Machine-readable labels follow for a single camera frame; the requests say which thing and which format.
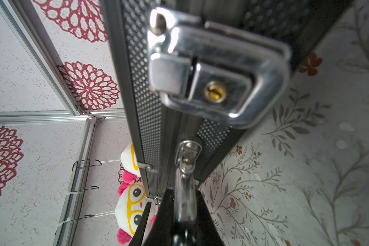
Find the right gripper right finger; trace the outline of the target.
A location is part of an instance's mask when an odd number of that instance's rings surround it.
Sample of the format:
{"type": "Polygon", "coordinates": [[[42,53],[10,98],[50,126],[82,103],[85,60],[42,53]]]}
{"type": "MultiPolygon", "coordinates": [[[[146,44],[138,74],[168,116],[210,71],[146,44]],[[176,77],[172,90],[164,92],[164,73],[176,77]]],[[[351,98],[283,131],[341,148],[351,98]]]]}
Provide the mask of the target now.
{"type": "Polygon", "coordinates": [[[196,190],[197,218],[196,218],[196,245],[197,246],[224,246],[218,230],[214,225],[205,200],[200,191],[196,190]]]}

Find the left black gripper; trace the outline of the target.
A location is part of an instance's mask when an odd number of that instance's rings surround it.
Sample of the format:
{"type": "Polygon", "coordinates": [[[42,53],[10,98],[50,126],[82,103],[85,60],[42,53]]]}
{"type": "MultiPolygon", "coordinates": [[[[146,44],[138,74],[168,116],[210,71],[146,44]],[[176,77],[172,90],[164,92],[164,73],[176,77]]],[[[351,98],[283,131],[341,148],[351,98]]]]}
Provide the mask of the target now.
{"type": "Polygon", "coordinates": [[[150,214],[150,209],[151,209],[151,202],[147,202],[145,209],[143,211],[142,217],[140,219],[140,223],[137,227],[137,230],[135,231],[135,234],[132,237],[132,240],[129,242],[128,246],[141,246],[142,245],[143,237],[144,237],[146,226],[147,226],[147,221],[148,221],[149,214],[150,214]]]}

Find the black textured poker case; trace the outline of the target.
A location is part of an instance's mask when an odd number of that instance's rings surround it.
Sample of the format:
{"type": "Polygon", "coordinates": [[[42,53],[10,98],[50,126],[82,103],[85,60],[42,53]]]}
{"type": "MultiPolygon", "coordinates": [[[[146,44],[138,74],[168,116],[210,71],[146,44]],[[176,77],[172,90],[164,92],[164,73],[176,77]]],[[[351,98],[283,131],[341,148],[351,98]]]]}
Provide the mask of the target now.
{"type": "Polygon", "coordinates": [[[350,1],[101,1],[141,178],[174,186],[179,144],[203,182],[284,93],[350,1]]]}

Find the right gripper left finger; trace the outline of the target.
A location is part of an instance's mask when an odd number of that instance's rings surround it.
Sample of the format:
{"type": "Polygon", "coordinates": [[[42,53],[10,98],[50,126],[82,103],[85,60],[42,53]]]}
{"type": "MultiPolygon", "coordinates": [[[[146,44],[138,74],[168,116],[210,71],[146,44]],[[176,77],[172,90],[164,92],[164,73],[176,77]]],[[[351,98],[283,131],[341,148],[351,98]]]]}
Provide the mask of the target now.
{"type": "Polygon", "coordinates": [[[166,190],[143,246],[171,246],[174,229],[174,191],[166,190]]]}

